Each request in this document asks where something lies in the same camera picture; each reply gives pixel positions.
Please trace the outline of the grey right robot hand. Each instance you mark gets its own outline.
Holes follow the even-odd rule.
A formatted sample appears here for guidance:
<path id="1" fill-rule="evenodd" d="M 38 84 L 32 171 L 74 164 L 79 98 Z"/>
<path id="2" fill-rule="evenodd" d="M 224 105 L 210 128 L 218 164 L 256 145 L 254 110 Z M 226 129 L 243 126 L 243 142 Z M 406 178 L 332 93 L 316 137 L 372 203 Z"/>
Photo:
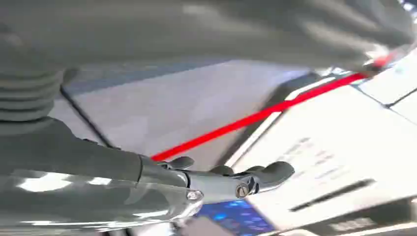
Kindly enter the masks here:
<path id="1" fill-rule="evenodd" d="M 397 0 L 3 0 L 0 3 L 0 232 L 77 235 L 178 222 L 203 203 L 278 188 L 287 162 L 190 171 L 76 137 L 49 116 L 85 65 L 236 57 L 357 72 L 370 52 L 416 41 Z"/>

